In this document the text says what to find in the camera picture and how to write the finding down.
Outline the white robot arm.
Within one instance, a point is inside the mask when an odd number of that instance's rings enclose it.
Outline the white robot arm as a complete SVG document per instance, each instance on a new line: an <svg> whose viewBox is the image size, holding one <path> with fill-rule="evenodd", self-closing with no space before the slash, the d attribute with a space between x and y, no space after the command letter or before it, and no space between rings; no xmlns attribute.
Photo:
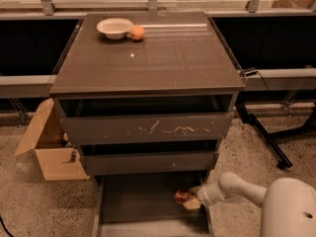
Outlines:
<svg viewBox="0 0 316 237"><path fill-rule="evenodd" d="M316 190L297 179L277 179L264 188L226 172L216 182L184 192L180 203L198 209L243 199L262 210L260 237L316 237Z"/></svg>

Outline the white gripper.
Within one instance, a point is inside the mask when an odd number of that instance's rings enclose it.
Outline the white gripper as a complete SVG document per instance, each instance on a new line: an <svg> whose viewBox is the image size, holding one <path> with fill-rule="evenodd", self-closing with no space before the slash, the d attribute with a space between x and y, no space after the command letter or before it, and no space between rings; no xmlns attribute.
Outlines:
<svg viewBox="0 0 316 237"><path fill-rule="evenodd" d="M211 206L213 201L210 199L206 186L196 186L189 189L189 192L197 197L191 197L189 200L183 203L183 206L187 210L199 209L201 205Z"/></svg>

